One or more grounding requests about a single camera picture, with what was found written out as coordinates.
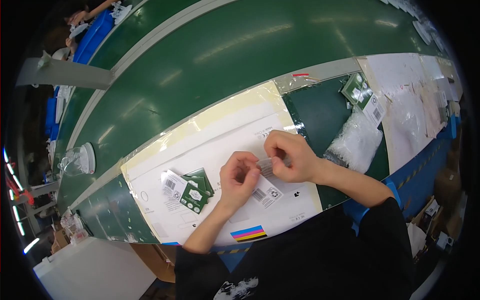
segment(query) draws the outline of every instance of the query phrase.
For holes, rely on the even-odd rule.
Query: black sleeve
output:
[[[407,225],[394,198],[365,214],[358,237],[374,251],[375,263],[385,274],[390,294],[385,299],[409,299],[415,271]]]
[[[229,274],[218,254],[195,254],[177,247],[175,299],[211,300]]]

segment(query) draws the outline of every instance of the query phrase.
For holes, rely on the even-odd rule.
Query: green table surface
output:
[[[118,28],[109,37],[92,64],[111,67],[151,29],[193,2],[147,1],[141,13],[132,14],[121,24],[122,31]],[[93,145],[96,171],[62,179],[60,212],[151,137],[237,91],[307,66],[352,56],[393,52],[444,56],[434,44],[422,42],[412,21],[409,14],[378,0],[239,0],[190,21],[152,46],[105,92],[75,143]],[[338,80],[330,80],[289,95],[318,155],[348,118],[345,100],[336,93],[338,85]],[[92,93],[75,90],[61,125],[57,153],[65,151]],[[321,113],[324,119],[318,120]],[[367,174],[386,177],[385,158],[383,141]],[[327,204],[345,199],[324,187],[319,193]],[[81,211],[95,237],[158,242],[121,175],[75,209]]]

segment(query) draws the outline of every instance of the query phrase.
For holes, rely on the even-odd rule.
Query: glass dome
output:
[[[95,154],[90,143],[69,149],[58,164],[67,176],[93,174],[95,172]]]

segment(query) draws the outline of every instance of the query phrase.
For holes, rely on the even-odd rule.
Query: black and yellow hazard tape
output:
[[[442,140],[442,141],[440,142],[440,145],[438,145],[438,147],[435,149],[435,151],[433,151],[433,152],[428,156],[428,158],[427,158],[423,163],[420,164],[420,166],[419,166],[417,169],[413,170],[412,174],[408,175],[407,178],[406,178],[404,181],[402,181],[401,183],[399,183],[399,185],[396,187],[396,189],[397,189],[397,190],[400,189],[405,183],[409,182],[415,175],[417,175],[417,174],[420,172],[420,170],[422,170],[422,168],[423,168],[424,166],[426,166],[427,163],[435,156],[435,154],[437,153],[437,151],[440,150],[440,148],[442,147],[443,143],[444,143],[444,140]]]
[[[247,252],[249,249],[250,249],[250,248],[218,251],[217,254],[220,255],[220,254],[241,253],[241,252]]]

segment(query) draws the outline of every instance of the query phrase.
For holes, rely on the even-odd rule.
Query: worker's dark hair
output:
[[[59,9],[60,17],[69,18],[78,11],[84,11],[85,5],[86,2],[84,0],[63,0],[63,4]]]

